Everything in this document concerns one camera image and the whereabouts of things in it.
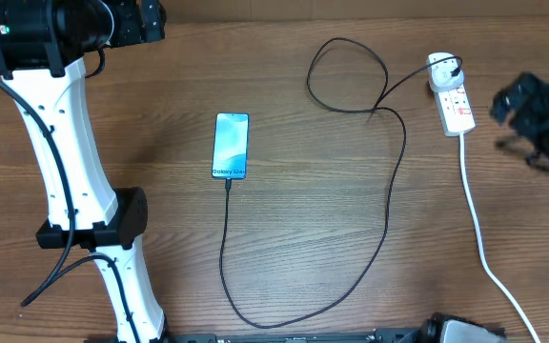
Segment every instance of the power socket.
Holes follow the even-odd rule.
[[[438,60],[453,57],[452,53],[435,52],[427,57],[427,64],[434,63]],[[434,92],[452,91],[461,86],[465,81],[465,74],[460,71],[458,75],[453,76],[453,71],[458,67],[457,59],[449,59],[427,69],[429,72],[429,86]]]
[[[436,92],[435,95],[445,135],[458,136],[476,127],[472,108],[463,85],[455,90]]]

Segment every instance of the black cable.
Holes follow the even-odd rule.
[[[87,79],[95,77],[96,75],[103,72],[103,69],[105,69],[105,52],[102,48],[99,48],[96,51],[99,53],[99,66],[96,68],[96,71],[93,71],[92,73],[86,75]]]
[[[65,263],[65,260],[69,255],[69,251],[71,250],[73,235],[75,234],[75,209],[73,206],[73,201],[71,199],[69,180],[67,179],[67,174],[65,173],[63,160],[61,159],[61,155],[56,148],[54,140],[52,139],[51,129],[46,126],[46,124],[39,117],[35,109],[31,105],[29,105],[29,103],[27,103],[27,101],[25,101],[22,96],[18,95],[18,93],[8,87],[8,85],[1,82],[1,80],[0,89],[4,91],[7,95],[9,95],[12,99],[14,99],[14,101],[16,101],[23,109],[25,109],[24,114],[30,116],[35,121],[35,124],[37,124],[37,127],[44,135],[44,138],[46,139],[46,142],[48,143],[48,146],[50,147],[50,150],[52,152],[52,157],[54,158],[54,163],[56,164],[56,168],[58,169],[58,174],[61,178],[63,193],[65,194],[65,202],[67,203],[67,217],[69,218],[69,237],[67,239],[65,249],[63,250],[63,253],[61,253],[61,257],[58,259],[58,262],[56,262],[56,265],[54,266],[52,272],[50,273],[50,275],[48,275],[46,280],[44,280],[44,282],[41,284],[41,286],[39,286],[39,288],[37,288],[37,290],[27,296],[27,298],[25,298],[25,300],[20,303],[20,306],[25,307],[29,305],[33,300],[35,300],[35,298],[37,298],[37,296],[39,296],[39,294],[41,294],[41,292],[43,292],[53,282],[52,280],[56,277],[56,274],[63,267],[63,264]]]
[[[319,98],[317,98],[316,95],[313,93],[313,90],[311,89],[311,75],[313,73],[313,69],[315,68],[316,61],[317,61],[319,55],[321,54],[321,52],[323,51],[323,49],[325,47],[327,47],[330,43],[334,42],[334,41],[349,42],[349,43],[353,43],[355,45],[358,45],[358,46],[362,47],[367,52],[369,52],[375,58],[375,60],[378,62],[378,64],[382,67],[382,70],[385,73],[385,84],[382,88],[382,91],[380,92],[380,96],[378,97],[378,99],[376,101],[376,104],[371,109],[366,109],[366,110],[344,110],[344,109],[334,108],[332,106],[329,106],[329,105],[325,104],[323,101],[321,101]],[[363,45],[363,44],[361,44],[357,41],[354,41],[354,40],[348,39],[348,38],[341,38],[341,37],[332,38],[332,39],[330,39],[329,41],[327,41],[325,44],[323,44],[321,46],[321,48],[317,51],[317,53],[315,55],[315,58],[313,58],[313,62],[311,63],[311,66],[309,67],[309,70],[308,70],[308,74],[306,76],[306,87],[309,91],[309,94],[313,97],[313,99],[317,102],[317,104],[319,104],[321,107],[323,107],[323,108],[325,108],[329,111],[334,111],[334,112],[339,112],[339,113],[373,113],[374,111],[378,111],[378,110],[389,111],[389,112],[393,113],[396,116],[396,118],[399,120],[399,124],[401,124],[401,129],[403,131],[404,139],[403,139],[403,142],[401,144],[401,151],[399,152],[399,158],[397,159],[396,167],[394,168],[393,173],[391,174],[391,180],[389,181],[389,189],[387,191],[387,201],[385,203],[385,228],[384,228],[384,231],[382,233],[382,238],[380,238],[380,242],[378,243],[378,247],[376,248],[375,253],[372,255],[372,258],[370,259],[370,262],[368,262],[368,265],[363,270],[361,275],[357,278],[357,280],[353,284],[353,286],[351,286],[349,291],[344,293],[340,298],[338,298],[338,300],[336,300],[335,302],[333,302],[332,304],[326,306],[325,308],[323,308],[321,310],[318,310],[316,312],[300,316],[299,318],[296,318],[296,319],[288,320],[288,321],[285,321],[285,322],[282,322],[282,323],[279,323],[279,324],[260,325],[260,324],[254,323],[253,321],[247,319],[243,314],[241,314],[241,312],[238,310],[238,308],[234,304],[234,301],[232,300],[232,297],[230,296],[230,292],[228,291],[228,286],[226,285],[226,279],[224,277],[223,259],[224,259],[224,249],[225,249],[225,246],[226,246],[226,235],[228,233],[228,212],[229,212],[228,208],[229,208],[229,203],[230,203],[230,188],[232,186],[232,180],[231,179],[226,179],[226,212],[225,212],[225,216],[224,216],[224,235],[223,235],[223,238],[222,238],[222,241],[221,241],[221,249],[219,250],[219,276],[221,278],[221,283],[222,283],[222,286],[224,288],[224,293],[226,294],[226,297],[228,298],[228,301],[230,302],[230,305],[232,306],[232,308],[233,308],[234,312],[236,313],[236,315],[238,315],[238,317],[242,321],[244,321],[245,323],[247,323],[247,324],[249,324],[249,325],[251,325],[255,328],[258,328],[258,329],[281,328],[281,327],[284,327],[284,326],[287,326],[287,325],[290,325],[290,324],[294,324],[294,323],[300,322],[302,320],[309,319],[309,318],[312,318],[316,315],[320,315],[322,313],[325,313],[325,312],[329,311],[330,309],[332,309],[336,305],[343,302],[356,289],[356,287],[359,285],[359,283],[361,282],[361,280],[363,279],[365,274],[370,270],[370,267],[372,267],[372,264],[376,260],[376,257],[378,256],[378,253],[380,252],[380,248],[382,247],[382,244],[384,243],[385,238],[387,236],[387,231],[389,230],[389,212],[390,212],[390,207],[391,207],[391,194],[393,192],[393,185],[394,185],[394,182],[396,180],[397,170],[399,169],[399,165],[401,164],[401,160],[404,156],[404,152],[406,151],[407,132],[406,132],[406,125],[404,124],[403,119],[401,118],[399,113],[397,113],[395,110],[393,110],[391,108],[388,108],[388,107],[379,107],[378,105],[380,104],[380,102],[382,100],[384,100],[384,98],[387,95],[389,95],[391,93],[392,90],[397,88],[399,85],[401,85],[403,82],[405,82],[409,78],[415,76],[417,73],[426,70],[427,68],[433,66],[434,64],[441,63],[443,61],[446,61],[446,60],[449,60],[449,59],[454,59],[454,58],[456,58],[459,61],[458,67],[452,72],[453,75],[456,75],[460,72],[460,66],[462,64],[462,60],[458,56],[447,57],[447,58],[440,59],[440,60],[438,60],[434,63],[430,63],[430,64],[428,64],[428,65],[412,72],[411,74],[404,77],[401,81],[397,82],[395,85],[393,85],[390,89],[387,90],[387,86],[389,84],[389,72],[387,71],[387,67],[386,67],[384,61],[373,50],[371,50],[370,48],[366,47],[365,45]]]

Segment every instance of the blue phone wallpaper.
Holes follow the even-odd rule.
[[[217,115],[213,148],[213,177],[245,178],[248,133],[248,114],[220,113]]]

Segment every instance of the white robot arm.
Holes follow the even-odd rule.
[[[92,231],[98,224],[109,226],[118,210],[118,201],[103,172],[92,135],[86,102],[84,59],[80,58],[65,67],[63,77],[52,77],[48,70],[14,71],[12,76],[11,80],[4,79],[4,83],[36,109],[44,123],[51,128],[51,136],[68,174],[76,208],[75,229]],[[19,104],[18,107],[23,114],[46,184],[49,201],[48,229],[60,227],[60,230],[68,231],[70,221],[65,194],[50,148],[41,130],[25,114],[25,109]],[[96,246],[91,247],[91,250],[92,254],[106,255],[115,261],[132,311],[132,319],[139,329],[140,340],[150,342],[163,333],[165,319],[153,296],[143,258],[142,240],[142,234],[139,234],[130,246],[93,244]],[[112,300],[118,323],[117,338],[120,342],[134,342],[113,271],[108,268],[107,261],[95,260],[95,263],[103,275]]]
[[[36,234],[43,249],[65,248],[47,281],[93,260],[118,323],[114,341],[169,339],[166,317],[153,295],[143,257],[148,207],[140,188],[110,186],[92,135],[83,54],[164,38],[157,0],[0,1],[0,88],[17,102],[39,163],[49,204]],[[61,270],[69,248],[90,256]]]

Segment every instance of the wooden table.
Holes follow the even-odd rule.
[[[115,187],[142,186],[150,203],[145,255],[175,333],[317,333],[416,326],[435,311],[499,323],[528,341],[518,315],[478,261],[458,171],[458,140],[443,135],[425,73],[386,106],[408,127],[387,240],[363,282],[335,309],[260,331],[231,310],[218,279],[224,183],[210,177],[214,120],[251,114],[249,176],[234,182],[225,259],[237,305],[259,323],[312,312],[339,298],[376,248],[402,141],[397,120],[331,113],[307,95],[318,47],[357,39],[385,60],[392,82],[434,51],[464,57],[478,128],[468,172],[486,253],[544,341],[549,335],[549,177],[494,148],[509,133],[488,116],[495,93],[521,71],[549,81],[549,17],[390,19],[169,25],[164,42],[107,51],[87,82],[92,128]],[[96,57],[87,56],[89,69]],[[335,45],[315,92],[347,108],[374,104],[383,75],[363,51]],[[0,91],[0,341],[81,342],[115,334],[93,266],[68,274],[29,307],[19,301],[60,251],[34,234],[47,215],[30,140]],[[86,255],[76,248],[69,260]]]

